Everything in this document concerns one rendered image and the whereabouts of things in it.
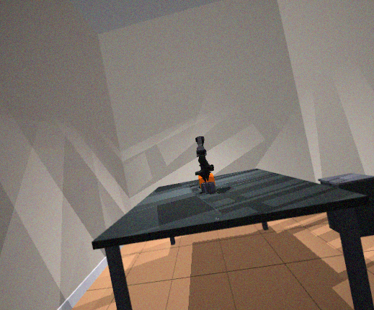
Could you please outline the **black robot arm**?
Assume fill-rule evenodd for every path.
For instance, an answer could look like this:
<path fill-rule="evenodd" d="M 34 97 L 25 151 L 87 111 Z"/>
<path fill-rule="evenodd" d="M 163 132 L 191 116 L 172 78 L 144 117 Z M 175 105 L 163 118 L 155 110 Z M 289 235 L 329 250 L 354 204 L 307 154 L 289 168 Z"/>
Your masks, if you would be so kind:
<path fill-rule="evenodd" d="M 198 161 L 200 164 L 204 164 L 207 162 L 207 165 L 205 164 L 204 165 L 204 170 L 209 170 L 209 171 L 213 171 L 214 169 L 214 166 L 213 164 L 209 165 L 208 161 L 206 160 L 205 156 L 207 154 L 206 150 L 204 149 L 204 136 L 198 136 L 197 138 L 195 138 L 197 144 L 198 144 L 198 147 L 197 147 L 197 157 L 199 157 Z"/>

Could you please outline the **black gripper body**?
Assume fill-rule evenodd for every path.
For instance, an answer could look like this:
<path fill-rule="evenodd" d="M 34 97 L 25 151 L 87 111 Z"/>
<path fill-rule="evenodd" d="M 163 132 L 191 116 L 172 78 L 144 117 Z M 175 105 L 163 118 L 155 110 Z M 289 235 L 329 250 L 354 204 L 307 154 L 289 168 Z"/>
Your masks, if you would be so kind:
<path fill-rule="evenodd" d="M 201 175 L 201 174 L 205 174 L 206 172 L 210 172 L 209 170 L 204 170 L 204 165 L 205 165 L 205 164 L 207 165 L 207 162 L 204 163 L 204 164 L 200 164 L 200 165 L 199 165 L 200 168 L 201 168 L 201 170 L 195 172 L 195 175 Z"/>

